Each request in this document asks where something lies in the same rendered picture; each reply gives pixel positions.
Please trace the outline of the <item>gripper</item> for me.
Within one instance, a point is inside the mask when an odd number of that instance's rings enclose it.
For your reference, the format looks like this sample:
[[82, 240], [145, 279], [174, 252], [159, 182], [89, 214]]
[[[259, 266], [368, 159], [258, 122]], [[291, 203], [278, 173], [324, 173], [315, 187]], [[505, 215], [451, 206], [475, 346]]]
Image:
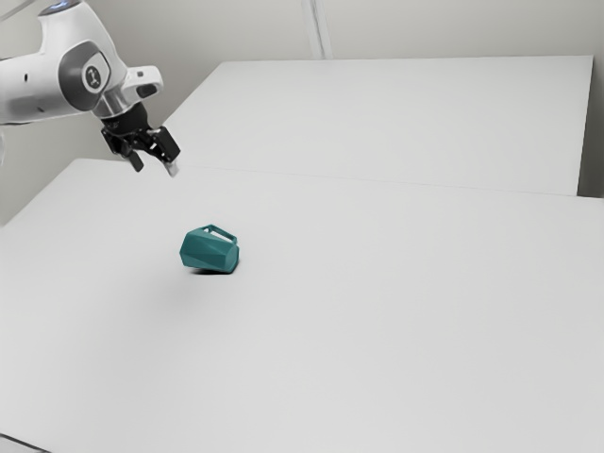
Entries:
[[151, 130], [143, 104], [135, 104], [127, 112], [102, 119], [101, 122], [101, 134], [110, 151], [127, 160], [136, 172], [143, 169], [143, 161], [138, 152], [150, 150], [149, 154], [163, 164], [168, 175], [176, 177], [179, 172], [176, 160], [180, 155], [180, 148], [165, 126]]

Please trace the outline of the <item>teal faceted mug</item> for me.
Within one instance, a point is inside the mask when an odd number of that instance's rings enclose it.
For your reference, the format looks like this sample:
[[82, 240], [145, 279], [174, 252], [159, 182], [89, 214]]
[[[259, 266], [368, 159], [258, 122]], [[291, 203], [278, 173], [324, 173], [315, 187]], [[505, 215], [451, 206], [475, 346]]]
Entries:
[[187, 232], [179, 250], [185, 267], [222, 274], [235, 270], [239, 255], [237, 237], [215, 225]]

